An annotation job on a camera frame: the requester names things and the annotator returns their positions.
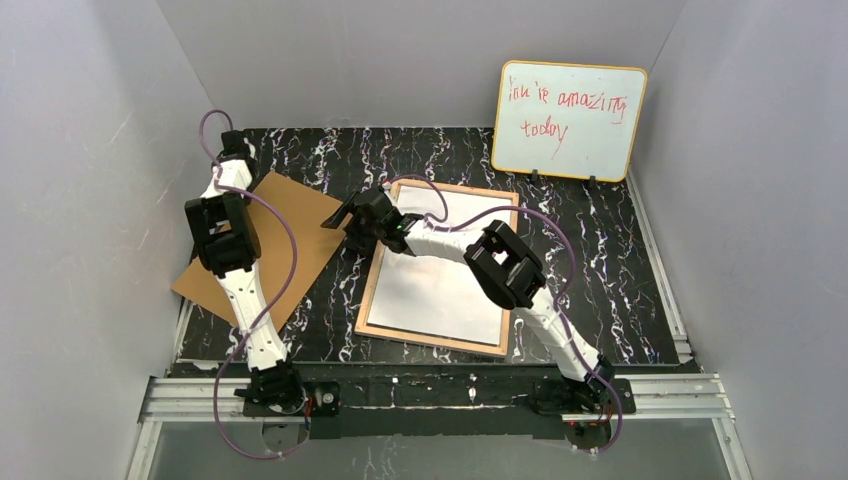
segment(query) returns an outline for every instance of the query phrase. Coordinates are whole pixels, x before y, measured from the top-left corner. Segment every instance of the white board surface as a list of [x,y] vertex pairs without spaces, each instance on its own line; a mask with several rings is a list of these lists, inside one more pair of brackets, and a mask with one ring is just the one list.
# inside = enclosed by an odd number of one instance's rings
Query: white board surface
[[[491,207],[511,205],[508,198],[443,192],[448,223],[458,225]],[[429,188],[401,185],[397,197],[403,213],[435,212],[439,197]],[[492,220],[510,224],[510,212],[497,212],[468,228],[483,228]],[[386,250],[368,315],[369,325],[437,335],[487,345],[500,343],[503,309],[486,298],[466,265],[433,257],[410,257]]]
[[511,172],[623,180],[647,81],[640,68],[507,62],[492,165]]

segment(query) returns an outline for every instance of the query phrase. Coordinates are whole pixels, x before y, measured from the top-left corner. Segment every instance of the wooden frame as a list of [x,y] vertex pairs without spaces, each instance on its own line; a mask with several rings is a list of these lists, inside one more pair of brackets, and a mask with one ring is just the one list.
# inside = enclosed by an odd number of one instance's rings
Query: wooden frame
[[[392,185],[392,196],[397,198],[402,186],[430,188],[426,182],[418,180],[398,180]],[[518,194],[513,192],[500,192],[496,190],[486,190],[474,187],[461,187],[457,185],[447,185],[437,183],[439,190],[445,192],[457,192],[465,194],[474,194],[484,197],[506,198],[509,199],[512,205],[518,206]],[[510,226],[516,229],[518,226],[518,212],[511,212],[509,219]],[[509,334],[509,310],[503,311],[500,329],[500,342],[498,345],[490,345],[486,343],[478,343],[467,340],[459,340],[455,338],[441,337],[427,333],[414,333],[406,330],[398,330],[394,328],[370,325],[368,324],[368,316],[371,314],[371,304],[374,300],[374,294],[377,291],[377,279],[380,275],[380,268],[383,265],[383,257],[386,252],[386,247],[378,244],[374,250],[374,260],[371,262],[371,269],[368,272],[368,280],[365,283],[365,292],[362,296],[362,304],[359,308],[359,315],[356,318],[354,332],[360,335],[385,338],[388,340],[397,340],[401,342],[418,343],[431,345],[434,347],[449,348],[451,350],[461,350],[472,353],[481,353],[486,355],[506,356],[508,348]]]

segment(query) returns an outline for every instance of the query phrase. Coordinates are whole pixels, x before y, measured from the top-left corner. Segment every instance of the gray wall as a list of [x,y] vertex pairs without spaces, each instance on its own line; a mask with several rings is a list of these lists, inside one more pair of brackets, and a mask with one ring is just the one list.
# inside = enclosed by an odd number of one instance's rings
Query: gray wall
[[152,0],[0,7],[0,470],[122,478],[174,348],[210,107]]
[[756,478],[848,468],[845,25],[836,0],[691,1],[639,127],[654,233]]
[[683,0],[160,1],[245,125],[491,126],[510,59],[650,69]]

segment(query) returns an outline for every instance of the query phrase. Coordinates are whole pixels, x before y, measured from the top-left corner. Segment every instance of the black marble surface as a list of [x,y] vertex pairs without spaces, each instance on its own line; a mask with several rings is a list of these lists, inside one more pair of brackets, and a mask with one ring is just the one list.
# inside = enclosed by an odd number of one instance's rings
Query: black marble surface
[[[589,190],[584,182],[496,172],[492,130],[478,128],[344,128],[247,131],[264,175],[275,170],[338,199],[396,175],[518,192],[522,206],[556,221],[580,264],[565,303],[569,318],[614,363],[678,363],[660,293],[625,182]],[[567,258],[541,222],[519,216],[518,233],[562,285]],[[512,319],[505,359],[359,336],[353,325],[370,258],[341,249],[280,332],[296,361],[387,363],[548,363],[544,346]],[[192,306],[180,358],[221,361],[238,340],[224,320]]]

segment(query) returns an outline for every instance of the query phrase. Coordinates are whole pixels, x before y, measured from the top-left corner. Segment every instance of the small whiteboard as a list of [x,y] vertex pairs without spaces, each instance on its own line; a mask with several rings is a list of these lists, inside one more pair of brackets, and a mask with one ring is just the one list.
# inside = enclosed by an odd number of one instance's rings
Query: small whiteboard
[[[518,194],[437,184],[457,225],[488,208],[518,205]],[[442,203],[424,182],[400,180],[392,195],[403,213],[442,214]],[[501,220],[516,227],[515,212],[496,212],[468,228]],[[483,293],[468,266],[435,257],[411,257],[377,245],[354,331],[402,342],[487,355],[507,353],[508,311]]]
[[620,182],[627,175],[647,83],[641,68],[507,62],[492,165]]

